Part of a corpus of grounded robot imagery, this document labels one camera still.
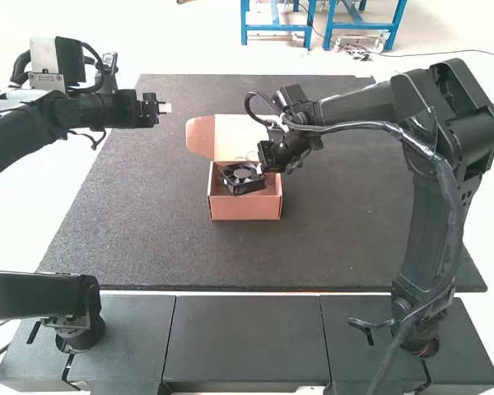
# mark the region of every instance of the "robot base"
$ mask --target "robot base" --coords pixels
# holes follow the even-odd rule
[[[294,392],[362,395],[389,329],[363,332],[356,317],[389,318],[389,297],[361,295],[102,295],[106,332],[79,355],[65,355],[54,331],[24,320],[0,365],[0,383],[20,392],[92,395],[182,392]],[[477,395],[494,387],[494,368],[460,299],[440,326],[437,356],[399,351],[380,395]]]

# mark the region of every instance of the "black rubber mat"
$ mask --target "black rubber mat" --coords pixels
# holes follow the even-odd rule
[[[40,270],[92,274],[111,289],[388,290],[403,261],[412,175],[386,133],[326,137],[284,177],[280,221],[209,220],[208,161],[187,151],[186,121],[243,114],[247,91],[293,82],[315,100],[373,80],[141,76],[137,89],[157,92],[173,114],[153,129],[112,131]],[[254,111],[267,114],[259,103]],[[466,250],[456,279],[462,291],[487,288]]]

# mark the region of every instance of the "box flap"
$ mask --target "box flap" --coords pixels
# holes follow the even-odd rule
[[[212,160],[214,158],[214,115],[189,119],[184,129],[189,151]]]
[[[262,116],[277,119],[276,116]],[[194,154],[215,161],[258,160],[261,140],[267,140],[267,130],[249,115],[217,114],[190,119],[185,126],[187,148]]]

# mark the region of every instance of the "black table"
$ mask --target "black table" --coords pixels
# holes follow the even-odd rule
[[[348,317],[389,317],[387,295],[102,295],[101,303],[106,332],[79,355],[58,351],[54,330],[44,326],[28,344],[35,320],[23,320],[0,364],[0,383],[91,395],[293,393],[303,386],[355,395],[366,393],[392,342],[389,328],[365,336],[347,325]],[[439,352],[429,359],[398,351],[377,395],[494,388],[494,367],[461,299],[447,309],[439,334]]]
[[[137,89],[157,92],[173,114],[153,129],[112,131],[40,270],[92,274],[110,289],[389,290],[408,237],[412,175],[386,133],[326,137],[284,177],[280,221],[209,220],[208,161],[186,149],[185,122],[243,114],[247,91],[293,82],[316,100],[373,79],[141,76]],[[254,111],[268,114],[258,102]],[[485,291],[466,250],[462,260],[459,290]]]

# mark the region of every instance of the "metal bracket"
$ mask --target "metal bracket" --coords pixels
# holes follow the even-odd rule
[[[66,82],[64,75],[49,72],[30,72],[31,89],[42,91],[61,91],[66,93]]]

